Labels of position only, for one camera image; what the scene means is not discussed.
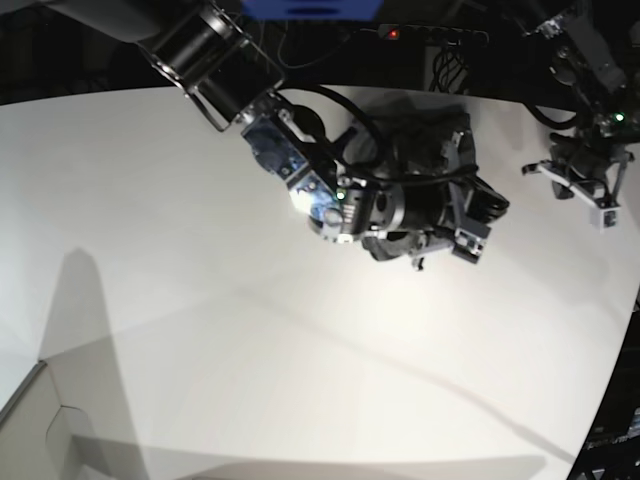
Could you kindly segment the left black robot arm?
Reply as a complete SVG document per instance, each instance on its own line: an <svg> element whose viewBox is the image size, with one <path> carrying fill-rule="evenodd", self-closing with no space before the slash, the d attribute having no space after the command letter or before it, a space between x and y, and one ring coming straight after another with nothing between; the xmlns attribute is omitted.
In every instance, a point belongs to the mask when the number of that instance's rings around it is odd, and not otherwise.
<svg viewBox="0 0 640 480"><path fill-rule="evenodd" d="M590 208L591 223L605 231L619 222L627 150L639 142L639 73L623 69L588 10L577 1L515 1L514 17L528 35L554 45L550 71L574 95L575 115L563 122L526 108L553 129L550 158L522 167L524 175L551 181L558 200L578 198Z"/></svg>

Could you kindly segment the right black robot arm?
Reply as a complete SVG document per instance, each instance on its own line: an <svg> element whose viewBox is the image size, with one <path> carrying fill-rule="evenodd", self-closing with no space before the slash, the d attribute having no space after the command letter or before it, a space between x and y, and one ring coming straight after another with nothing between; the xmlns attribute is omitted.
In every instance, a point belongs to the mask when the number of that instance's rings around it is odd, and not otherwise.
<svg viewBox="0 0 640 480"><path fill-rule="evenodd" d="M185 1L173 18L149 1L50 8L138 45L217 131L240 125L254 159L325 241L357 243L379 262L407 257L415 269L439 250L476 263L508 210L479 177L471 119L460 107L369 115L313 85L311 93L353 118L330 138L314 110L285 97L291 84L283 70L213 1Z"/></svg>

